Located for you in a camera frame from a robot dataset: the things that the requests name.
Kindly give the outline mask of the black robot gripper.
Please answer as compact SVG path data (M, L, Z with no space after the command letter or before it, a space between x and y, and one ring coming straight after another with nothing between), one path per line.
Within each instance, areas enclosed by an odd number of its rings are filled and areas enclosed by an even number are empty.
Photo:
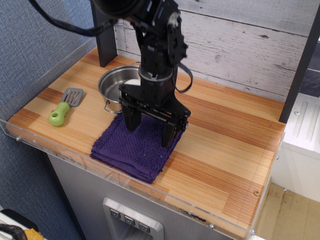
M140 86L119 86L121 91L122 114L125 125L134 132L141 123L142 114L164 122L162 131L162 147L169 148L172 142L188 125L191 115L176 96L177 75L163 81L151 81L140 78Z

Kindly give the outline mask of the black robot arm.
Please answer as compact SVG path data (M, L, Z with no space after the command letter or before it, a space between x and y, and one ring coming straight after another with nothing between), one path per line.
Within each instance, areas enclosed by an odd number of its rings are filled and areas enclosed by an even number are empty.
M122 114L134 132L142 114L163 122L162 146L168 148L184 131L191 112L176 98L178 69L192 76L182 64L188 45L182 18L173 0L95 0L93 4L113 20L123 19L135 29L140 49L139 85L121 84Z

